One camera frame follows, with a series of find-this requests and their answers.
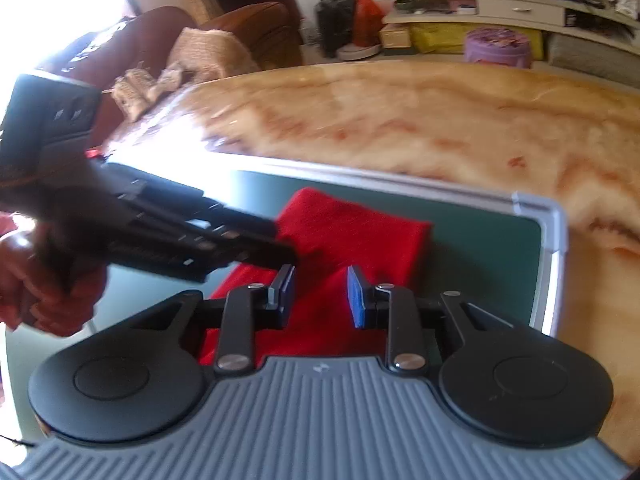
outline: purple stool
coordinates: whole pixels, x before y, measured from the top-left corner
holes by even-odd
[[[465,61],[531,68],[529,38],[509,28],[476,28],[466,35]]]

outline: drawer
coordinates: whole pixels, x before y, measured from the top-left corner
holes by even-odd
[[[564,27],[564,7],[518,0],[478,0],[478,15]]]

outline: red plastic bag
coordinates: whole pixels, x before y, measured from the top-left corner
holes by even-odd
[[[367,47],[380,43],[382,18],[385,13],[373,0],[356,0],[356,13],[353,19],[353,44]]]

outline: beige marble surface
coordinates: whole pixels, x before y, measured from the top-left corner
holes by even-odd
[[[616,395],[601,436],[640,462],[640,96],[462,63],[308,66],[183,91],[111,146],[170,154],[204,139],[558,200],[571,227],[559,335],[609,371]]]

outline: silver screw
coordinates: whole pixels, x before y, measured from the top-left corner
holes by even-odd
[[[249,366],[249,358],[242,354],[227,354],[218,359],[218,368],[229,372],[239,372]]]
[[[427,361],[418,354],[398,354],[394,359],[394,366],[400,370],[419,370]]]

